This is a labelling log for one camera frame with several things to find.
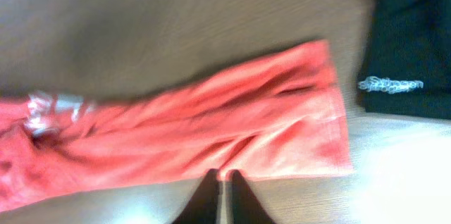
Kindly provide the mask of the orange t-shirt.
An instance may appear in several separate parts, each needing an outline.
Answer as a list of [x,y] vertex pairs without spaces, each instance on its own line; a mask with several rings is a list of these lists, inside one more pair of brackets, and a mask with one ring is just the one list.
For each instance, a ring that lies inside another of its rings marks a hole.
[[1,100],[1,210],[240,170],[253,180],[352,172],[325,40],[134,103],[35,92]]

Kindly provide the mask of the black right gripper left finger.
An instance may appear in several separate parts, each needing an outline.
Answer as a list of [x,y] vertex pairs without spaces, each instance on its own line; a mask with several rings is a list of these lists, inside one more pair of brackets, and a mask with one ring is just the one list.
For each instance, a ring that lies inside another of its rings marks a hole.
[[216,224],[221,193],[217,169],[208,170],[185,208],[172,224]]

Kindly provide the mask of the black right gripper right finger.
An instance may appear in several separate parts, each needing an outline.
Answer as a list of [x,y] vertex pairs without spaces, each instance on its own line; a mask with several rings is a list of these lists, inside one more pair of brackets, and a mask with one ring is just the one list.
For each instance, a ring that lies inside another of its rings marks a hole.
[[276,223],[238,170],[231,173],[230,207],[233,224]]

